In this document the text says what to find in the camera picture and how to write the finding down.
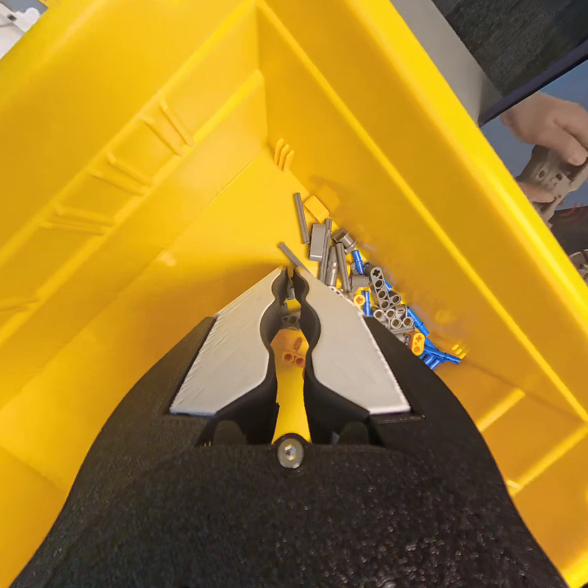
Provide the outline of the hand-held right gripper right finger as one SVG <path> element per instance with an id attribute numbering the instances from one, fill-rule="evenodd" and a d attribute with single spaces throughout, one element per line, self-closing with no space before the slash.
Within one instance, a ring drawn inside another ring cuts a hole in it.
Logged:
<path id="1" fill-rule="evenodd" d="M 303 398 L 311 433 L 341 433 L 412 417 L 412 408 L 371 326 L 345 296 L 296 270 L 300 328 L 308 343 Z"/>

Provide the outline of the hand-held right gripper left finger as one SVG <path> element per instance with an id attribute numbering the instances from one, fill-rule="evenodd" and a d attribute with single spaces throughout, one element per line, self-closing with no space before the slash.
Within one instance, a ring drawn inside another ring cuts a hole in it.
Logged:
<path id="1" fill-rule="evenodd" d="M 281 326 L 288 271 L 278 267 L 213 318 L 174 397 L 171 415 L 270 425 L 277 409 L 271 342 Z"/>

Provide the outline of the pile of assorted brick beams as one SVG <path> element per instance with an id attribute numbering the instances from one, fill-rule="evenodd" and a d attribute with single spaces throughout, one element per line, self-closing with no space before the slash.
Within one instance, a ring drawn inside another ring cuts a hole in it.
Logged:
<path id="1" fill-rule="evenodd" d="M 462 359 L 430 340 L 430 331 L 388 280 L 385 271 L 368 261 L 357 240 L 337 228 L 327 209 L 314 196 L 293 194 L 301 244 L 315 265 L 317 279 L 348 299 L 365 318 L 373 318 L 396 336 L 429 369 L 459 365 Z"/>

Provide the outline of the yellow brick connector piece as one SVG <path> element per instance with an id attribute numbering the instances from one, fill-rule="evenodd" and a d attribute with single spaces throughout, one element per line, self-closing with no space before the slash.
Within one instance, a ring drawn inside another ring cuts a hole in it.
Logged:
<path id="1" fill-rule="evenodd" d="M 309 343 L 300 325 L 300 303 L 290 295 L 281 307 L 280 329 L 271 342 L 275 357 L 278 404 L 273 441 L 296 434 L 311 441 L 304 401 L 306 353 Z"/>

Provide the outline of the yellow storage bin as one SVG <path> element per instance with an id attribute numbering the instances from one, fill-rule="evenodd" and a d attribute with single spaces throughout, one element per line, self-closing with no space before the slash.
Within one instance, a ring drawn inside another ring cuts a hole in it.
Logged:
<path id="1" fill-rule="evenodd" d="M 386 270 L 510 496 L 587 583 L 587 287 L 389 1 L 47 1 L 1 59 L 1 587 L 123 395 L 299 256 Z"/>

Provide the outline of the printed cardboard toy box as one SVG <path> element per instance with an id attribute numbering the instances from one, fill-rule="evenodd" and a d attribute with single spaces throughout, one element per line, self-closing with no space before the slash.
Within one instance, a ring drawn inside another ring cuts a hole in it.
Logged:
<path id="1" fill-rule="evenodd" d="M 480 125 L 587 282 L 587 44 L 498 101 Z"/>

